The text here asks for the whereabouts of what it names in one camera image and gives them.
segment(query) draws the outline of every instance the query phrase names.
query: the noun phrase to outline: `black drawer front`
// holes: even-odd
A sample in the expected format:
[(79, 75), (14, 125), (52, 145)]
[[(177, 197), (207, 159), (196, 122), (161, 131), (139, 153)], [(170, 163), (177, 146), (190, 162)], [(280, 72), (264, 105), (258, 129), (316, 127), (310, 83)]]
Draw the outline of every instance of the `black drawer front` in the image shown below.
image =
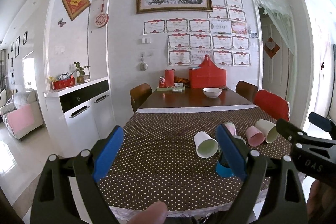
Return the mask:
[(61, 101), (63, 113), (108, 90), (109, 82), (108, 80), (105, 80), (62, 95), (59, 99)]

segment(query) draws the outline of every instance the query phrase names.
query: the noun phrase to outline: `green plant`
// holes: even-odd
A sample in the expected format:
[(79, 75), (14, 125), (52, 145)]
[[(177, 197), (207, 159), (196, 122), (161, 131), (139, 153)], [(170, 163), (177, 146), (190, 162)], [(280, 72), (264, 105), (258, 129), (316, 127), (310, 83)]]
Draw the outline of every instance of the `green plant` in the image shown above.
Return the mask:
[(84, 71), (85, 68), (91, 68), (91, 66), (84, 66), (84, 67), (82, 67), (79, 64), (79, 62), (73, 62), (73, 63), (76, 65), (76, 68), (77, 68), (73, 73), (75, 73), (76, 71), (79, 71), (79, 75), (80, 76), (82, 76), (82, 75), (85, 74), (85, 71)]

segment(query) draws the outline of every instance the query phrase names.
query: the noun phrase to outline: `floor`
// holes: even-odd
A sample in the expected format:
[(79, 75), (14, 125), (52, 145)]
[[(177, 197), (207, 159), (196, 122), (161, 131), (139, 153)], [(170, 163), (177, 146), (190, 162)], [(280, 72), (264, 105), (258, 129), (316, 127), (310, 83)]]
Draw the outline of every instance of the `floor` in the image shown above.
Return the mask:
[[(307, 133), (309, 136), (331, 139), (328, 133), (314, 125), (310, 125)], [(12, 205), (41, 173), (46, 159), (52, 153), (57, 153), (57, 150), (53, 147), (46, 128), (34, 130), (21, 142), (7, 131), (4, 123), (0, 123), (0, 185)], [(307, 177), (303, 182), (306, 200), (313, 181), (313, 178)], [(76, 180), (71, 181), (71, 185), (82, 220), (91, 223), (80, 198)], [(257, 218), (262, 206), (263, 202), (258, 203), (253, 209)], [(30, 223), (30, 212), (31, 209), (23, 217), (26, 224)]]

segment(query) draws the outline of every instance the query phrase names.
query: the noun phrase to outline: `butterfly decoration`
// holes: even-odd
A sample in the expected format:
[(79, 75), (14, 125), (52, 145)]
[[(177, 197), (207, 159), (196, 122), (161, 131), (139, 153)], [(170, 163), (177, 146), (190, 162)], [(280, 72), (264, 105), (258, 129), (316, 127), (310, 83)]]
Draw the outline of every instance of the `butterfly decoration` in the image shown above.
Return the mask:
[(62, 22), (63, 18), (57, 23), (60, 27), (63, 27), (66, 22)]

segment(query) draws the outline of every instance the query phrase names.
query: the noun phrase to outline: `polka dot tablecloth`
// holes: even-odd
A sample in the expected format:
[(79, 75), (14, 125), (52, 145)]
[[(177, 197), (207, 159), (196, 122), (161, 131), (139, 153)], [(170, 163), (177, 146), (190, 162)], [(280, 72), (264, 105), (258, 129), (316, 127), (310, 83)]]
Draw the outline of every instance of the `polka dot tablecloth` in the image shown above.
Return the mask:
[[(161, 200), (169, 211), (188, 211), (232, 202), (242, 182), (222, 178), (215, 165), (218, 155), (197, 156), (194, 135), (205, 131), (215, 138), (216, 127), (233, 122), (237, 134), (259, 119), (275, 120), (260, 108), (202, 113), (135, 113), (124, 127), (124, 143), (99, 188), (109, 206), (144, 210)], [(291, 144), (282, 136), (256, 147), (263, 155), (281, 158)], [(265, 179), (262, 190), (268, 187)]]

